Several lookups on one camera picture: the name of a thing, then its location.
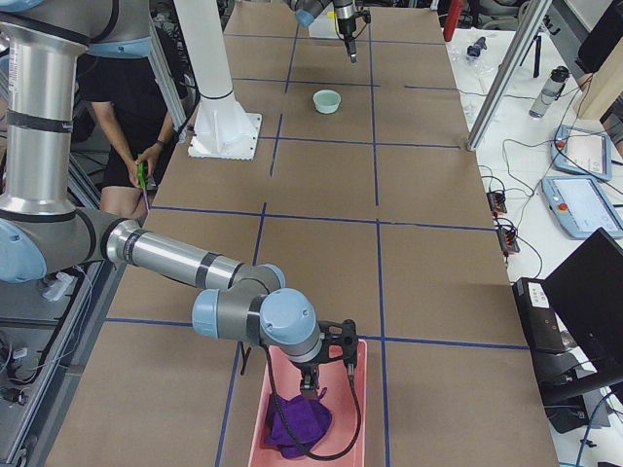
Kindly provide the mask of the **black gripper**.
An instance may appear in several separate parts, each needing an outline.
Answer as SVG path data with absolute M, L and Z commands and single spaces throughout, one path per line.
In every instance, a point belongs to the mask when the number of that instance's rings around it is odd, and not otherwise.
M 298 364 L 301 374 L 300 393 L 307 400 L 321 400 L 326 392 L 326 387 L 319 387 L 319 365 L 317 363 Z
M 355 63 L 357 61 L 356 43 L 353 40 L 353 34 L 355 32 L 355 18 L 339 18 L 338 32 L 341 39 L 345 42 L 350 62 Z

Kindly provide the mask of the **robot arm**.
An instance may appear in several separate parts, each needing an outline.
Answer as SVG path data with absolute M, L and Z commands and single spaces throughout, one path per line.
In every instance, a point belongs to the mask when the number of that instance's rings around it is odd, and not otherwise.
M 329 338 L 279 269 L 250 266 L 149 232 L 138 168 L 160 177 L 174 130 L 143 103 L 152 49 L 144 1 L 5 1 L 10 40 L 8 161 L 1 277 L 20 282 L 88 261 L 127 263 L 197 287 L 203 335 L 279 347 L 315 395 Z M 66 197 L 73 94 L 83 90 L 113 151 L 96 210 Z

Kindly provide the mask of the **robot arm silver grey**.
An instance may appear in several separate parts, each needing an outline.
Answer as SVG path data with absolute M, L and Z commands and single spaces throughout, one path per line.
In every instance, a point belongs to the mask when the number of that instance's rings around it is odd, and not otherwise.
M 356 8 L 354 1 L 289 0 L 285 4 L 294 13 L 297 22 L 305 27 L 311 26 L 331 6 L 335 15 L 336 37 L 344 43 L 350 62 L 357 61 L 355 32 L 361 11 Z

